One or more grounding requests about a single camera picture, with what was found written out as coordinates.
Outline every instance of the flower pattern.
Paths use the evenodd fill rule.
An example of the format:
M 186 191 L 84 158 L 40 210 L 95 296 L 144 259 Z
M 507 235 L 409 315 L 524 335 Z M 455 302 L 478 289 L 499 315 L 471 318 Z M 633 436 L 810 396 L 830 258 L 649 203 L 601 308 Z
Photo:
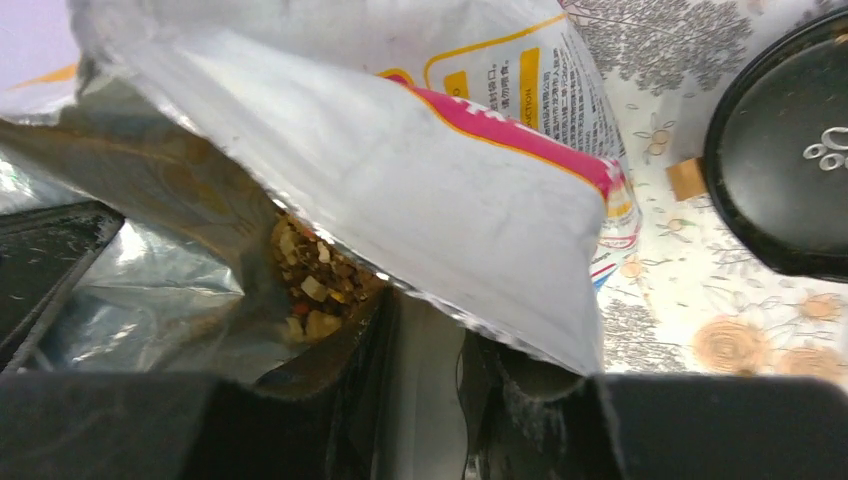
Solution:
M 745 63 L 796 24 L 848 0 L 657 0 L 650 9 L 645 0 L 624 3 L 563 2 L 584 32 L 612 99 L 619 100 L 613 109 L 644 215 L 639 251 L 598 297 L 606 368 L 812 375 L 848 388 L 848 285 L 770 271 L 728 230 L 708 195 L 676 202 L 665 172 L 700 155 L 715 102 Z M 664 8 L 672 4 L 667 14 Z M 669 40 L 662 58 L 650 49 L 631 50 L 643 37 L 620 35 L 650 24 L 654 33 L 643 36 L 645 45 L 654 45 L 677 28 L 665 23 L 677 22 L 678 12 L 696 10 L 713 12 L 716 24 L 695 29 L 726 32 L 716 41 L 732 50 L 732 61 L 720 68 L 704 63 L 711 65 L 709 75 L 695 65 L 709 55 L 695 52 L 692 63 L 673 52 L 686 44 L 685 35 Z

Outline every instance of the food bag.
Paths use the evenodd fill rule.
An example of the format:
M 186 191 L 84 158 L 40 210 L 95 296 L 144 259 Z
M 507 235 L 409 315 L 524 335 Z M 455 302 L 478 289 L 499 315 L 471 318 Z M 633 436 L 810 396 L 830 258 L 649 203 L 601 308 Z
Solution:
M 70 5 L 99 68 L 327 242 L 469 328 L 599 370 L 593 280 L 632 250 L 639 212 L 555 1 Z

